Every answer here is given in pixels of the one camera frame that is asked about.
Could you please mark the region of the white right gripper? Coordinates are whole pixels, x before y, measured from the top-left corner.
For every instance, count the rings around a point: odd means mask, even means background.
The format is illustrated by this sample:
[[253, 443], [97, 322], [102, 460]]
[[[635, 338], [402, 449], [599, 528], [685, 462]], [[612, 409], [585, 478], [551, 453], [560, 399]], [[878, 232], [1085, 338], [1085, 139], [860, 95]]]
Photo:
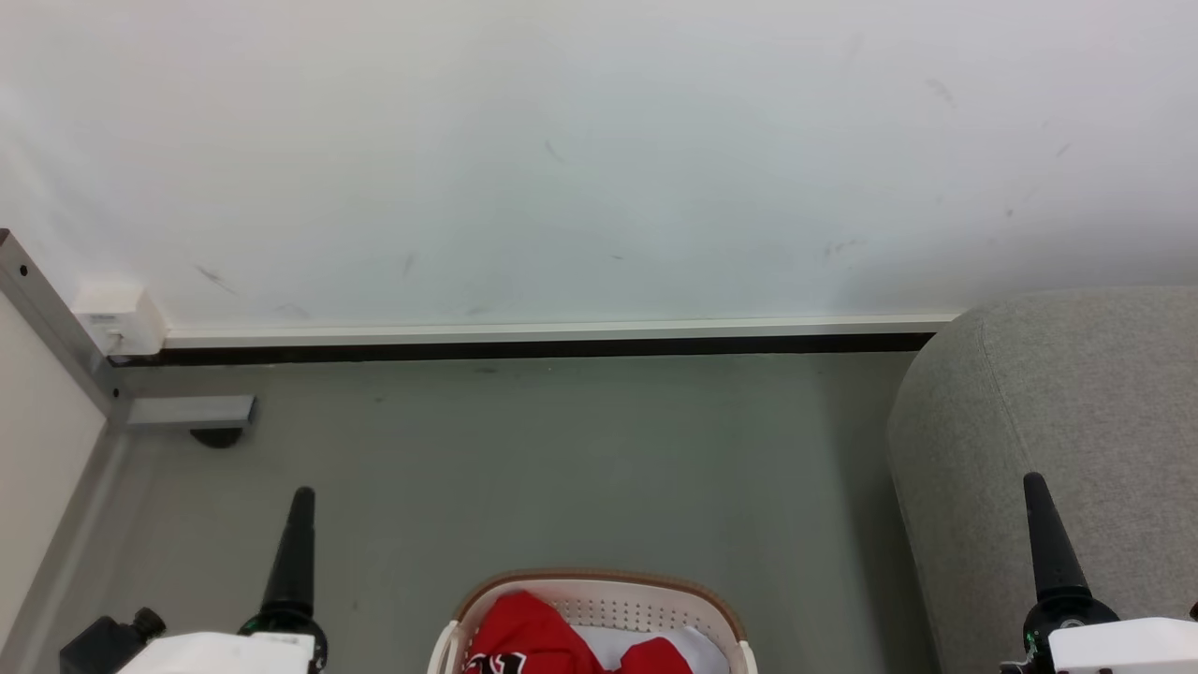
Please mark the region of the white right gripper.
[[1198, 674], [1198, 602], [1188, 618], [1123, 623], [1095, 600], [1043, 475], [1023, 476], [1036, 603], [1025, 656], [1000, 674]]

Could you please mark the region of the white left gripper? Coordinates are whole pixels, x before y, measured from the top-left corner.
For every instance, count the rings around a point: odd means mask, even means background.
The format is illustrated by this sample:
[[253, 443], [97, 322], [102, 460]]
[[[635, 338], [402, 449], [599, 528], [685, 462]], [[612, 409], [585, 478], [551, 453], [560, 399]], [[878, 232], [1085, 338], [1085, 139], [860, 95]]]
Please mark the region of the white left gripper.
[[315, 491], [296, 488], [261, 611], [235, 633], [155, 638], [117, 674], [323, 674], [329, 645], [315, 614]]

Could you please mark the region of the red garment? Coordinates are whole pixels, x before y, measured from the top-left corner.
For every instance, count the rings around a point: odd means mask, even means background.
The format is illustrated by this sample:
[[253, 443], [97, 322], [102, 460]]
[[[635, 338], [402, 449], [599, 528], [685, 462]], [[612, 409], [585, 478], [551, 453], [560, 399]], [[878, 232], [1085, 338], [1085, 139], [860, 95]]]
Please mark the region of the red garment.
[[642, 640], [607, 668], [557, 611], [531, 593], [510, 593], [488, 611], [461, 674], [694, 674], [671, 640]]

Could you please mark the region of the grey fabric sofa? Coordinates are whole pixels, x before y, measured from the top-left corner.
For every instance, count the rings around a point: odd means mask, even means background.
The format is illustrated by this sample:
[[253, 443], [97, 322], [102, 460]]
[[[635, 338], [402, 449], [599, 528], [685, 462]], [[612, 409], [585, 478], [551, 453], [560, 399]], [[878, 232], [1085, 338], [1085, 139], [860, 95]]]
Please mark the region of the grey fabric sofa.
[[1022, 481], [1043, 475], [1096, 599], [1198, 603], [1198, 286], [994, 300], [916, 354], [887, 460], [942, 674], [1023, 656], [1035, 602]]

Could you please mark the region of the white garment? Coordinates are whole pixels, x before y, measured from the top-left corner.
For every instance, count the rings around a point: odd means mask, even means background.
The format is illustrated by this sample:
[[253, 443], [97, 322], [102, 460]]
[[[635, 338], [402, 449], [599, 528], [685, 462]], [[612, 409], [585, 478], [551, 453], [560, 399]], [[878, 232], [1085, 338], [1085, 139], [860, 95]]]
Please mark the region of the white garment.
[[691, 626], [635, 632], [573, 627], [609, 674], [732, 674], [722, 650]]

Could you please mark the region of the beige side panel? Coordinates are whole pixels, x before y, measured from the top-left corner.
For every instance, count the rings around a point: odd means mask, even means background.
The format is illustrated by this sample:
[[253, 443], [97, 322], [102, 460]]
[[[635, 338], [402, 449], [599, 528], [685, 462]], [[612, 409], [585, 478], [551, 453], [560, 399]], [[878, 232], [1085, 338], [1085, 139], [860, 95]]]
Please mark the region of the beige side panel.
[[105, 415], [0, 293], [0, 651]]

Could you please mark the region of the white laundry basket brown rim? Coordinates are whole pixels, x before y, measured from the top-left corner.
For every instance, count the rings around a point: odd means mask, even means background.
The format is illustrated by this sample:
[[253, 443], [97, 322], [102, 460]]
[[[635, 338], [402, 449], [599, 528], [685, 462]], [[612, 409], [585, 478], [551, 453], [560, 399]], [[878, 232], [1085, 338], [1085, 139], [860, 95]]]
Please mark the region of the white laundry basket brown rim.
[[507, 593], [531, 593], [573, 626], [655, 633], [692, 627], [713, 640], [730, 674], [760, 674], [743, 623], [716, 593], [689, 579], [618, 570], [515, 570], [484, 579], [441, 631], [425, 674], [460, 674], [488, 611]]

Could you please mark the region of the white baseboard strip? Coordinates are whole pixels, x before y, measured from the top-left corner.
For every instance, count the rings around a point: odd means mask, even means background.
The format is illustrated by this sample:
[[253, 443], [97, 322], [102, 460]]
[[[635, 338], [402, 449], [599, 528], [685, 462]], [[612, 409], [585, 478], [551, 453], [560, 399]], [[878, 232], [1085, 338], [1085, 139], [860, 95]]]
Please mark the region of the white baseboard strip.
[[630, 323], [291, 326], [264, 329], [167, 329], [167, 350], [313, 348], [410, 344], [543, 344], [710, 338], [805, 338], [825, 334], [934, 333], [957, 312], [813, 318], [707, 318]]

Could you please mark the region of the white wall box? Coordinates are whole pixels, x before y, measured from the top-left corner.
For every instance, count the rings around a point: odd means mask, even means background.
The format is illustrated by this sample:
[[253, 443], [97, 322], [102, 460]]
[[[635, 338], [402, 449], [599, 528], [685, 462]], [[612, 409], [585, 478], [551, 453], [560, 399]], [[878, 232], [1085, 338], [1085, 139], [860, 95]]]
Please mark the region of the white wall box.
[[71, 310], [104, 357], [152, 357], [167, 344], [167, 320], [137, 283], [85, 283]]

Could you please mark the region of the grey metal frame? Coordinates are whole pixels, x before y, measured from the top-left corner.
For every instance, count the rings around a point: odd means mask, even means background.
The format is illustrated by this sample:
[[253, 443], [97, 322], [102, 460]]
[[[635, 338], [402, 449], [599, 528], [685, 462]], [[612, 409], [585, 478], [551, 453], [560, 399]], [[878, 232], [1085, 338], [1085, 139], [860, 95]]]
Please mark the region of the grey metal frame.
[[0, 227], [0, 293], [63, 364], [81, 391], [119, 429], [183, 429], [201, 435], [231, 432], [240, 438], [241, 432], [256, 421], [258, 400], [253, 394], [139, 397], [127, 391], [121, 374], [93, 345], [7, 227]]

